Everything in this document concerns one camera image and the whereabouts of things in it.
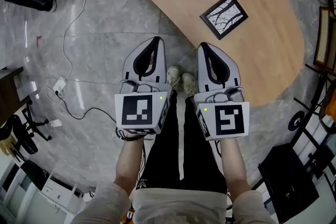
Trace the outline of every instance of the chair wheel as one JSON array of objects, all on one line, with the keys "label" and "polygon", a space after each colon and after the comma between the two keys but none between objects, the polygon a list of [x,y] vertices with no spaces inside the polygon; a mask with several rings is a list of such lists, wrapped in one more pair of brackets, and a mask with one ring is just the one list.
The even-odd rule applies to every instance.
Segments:
[{"label": "chair wheel", "polygon": [[288,130],[290,131],[296,130],[302,123],[303,118],[304,118],[304,112],[303,111],[297,112],[289,121]]}]

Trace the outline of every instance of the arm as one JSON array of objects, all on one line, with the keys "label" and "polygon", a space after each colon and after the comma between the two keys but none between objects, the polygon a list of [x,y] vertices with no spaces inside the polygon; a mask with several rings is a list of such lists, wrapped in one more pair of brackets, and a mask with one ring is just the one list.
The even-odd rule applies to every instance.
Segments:
[{"label": "arm", "polygon": [[234,138],[220,141],[222,165],[226,185],[234,201],[240,194],[251,190],[247,184],[246,168],[237,140]]},{"label": "arm", "polygon": [[125,142],[117,162],[116,179],[114,183],[131,194],[137,183],[141,165],[143,138]]},{"label": "arm", "polygon": [[138,177],[142,158],[143,138],[125,142],[116,168],[114,184],[97,187],[96,195],[87,207],[75,216],[71,224],[119,224],[131,207],[128,196]]}]

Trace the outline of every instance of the forearm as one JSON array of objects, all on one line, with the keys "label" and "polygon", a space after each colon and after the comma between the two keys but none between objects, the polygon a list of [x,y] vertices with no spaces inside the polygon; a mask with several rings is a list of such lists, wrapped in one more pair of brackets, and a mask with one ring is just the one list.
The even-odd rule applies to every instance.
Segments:
[{"label": "forearm", "polygon": [[143,138],[125,142],[116,168],[115,184],[122,187],[128,195],[137,183],[142,158]]},{"label": "forearm", "polygon": [[250,190],[244,160],[236,139],[223,139],[220,145],[226,184],[232,199],[235,200],[240,194]]}]

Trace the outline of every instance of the beige shoe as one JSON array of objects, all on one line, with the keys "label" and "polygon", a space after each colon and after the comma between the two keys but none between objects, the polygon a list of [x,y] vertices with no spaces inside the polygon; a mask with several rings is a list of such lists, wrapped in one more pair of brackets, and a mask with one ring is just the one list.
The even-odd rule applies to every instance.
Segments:
[{"label": "beige shoe", "polygon": [[188,97],[194,96],[197,93],[196,79],[189,73],[182,75],[183,89]]},{"label": "beige shoe", "polygon": [[177,91],[179,81],[181,78],[180,69],[178,66],[171,66],[167,70],[167,83]]}]

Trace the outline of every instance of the marble floor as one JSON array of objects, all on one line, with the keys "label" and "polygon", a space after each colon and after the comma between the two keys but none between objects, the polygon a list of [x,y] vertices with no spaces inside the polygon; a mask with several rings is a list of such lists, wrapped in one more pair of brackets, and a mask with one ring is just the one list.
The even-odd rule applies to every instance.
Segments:
[{"label": "marble floor", "polygon": [[[54,13],[0,1],[0,67],[23,66],[23,80],[37,83],[38,99],[33,98],[35,119],[48,117],[62,121],[61,127],[41,128],[52,140],[45,142],[35,137],[39,151],[31,159],[68,183],[78,182],[85,190],[101,180],[114,178],[123,142],[115,136],[115,124],[106,115],[92,111],[77,121],[46,88],[69,72],[69,63],[62,52],[62,35],[84,0],[57,1]],[[304,36],[304,60],[312,64],[320,4],[317,0],[289,1]],[[70,111],[82,116],[88,108],[96,106],[114,115],[114,95],[120,90],[124,59],[134,47],[154,35],[164,39],[168,66],[177,64],[184,71],[194,72],[195,48],[150,0],[87,0],[82,15],[65,38],[65,53],[73,63],[64,92]],[[260,178],[257,166],[270,149],[294,135],[287,125],[301,107],[293,97],[307,103],[316,80],[316,75],[302,66],[294,83],[276,100],[251,109],[250,134],[239,139],[251,184]],[[182,94],[178,107],[183,137]]]}]

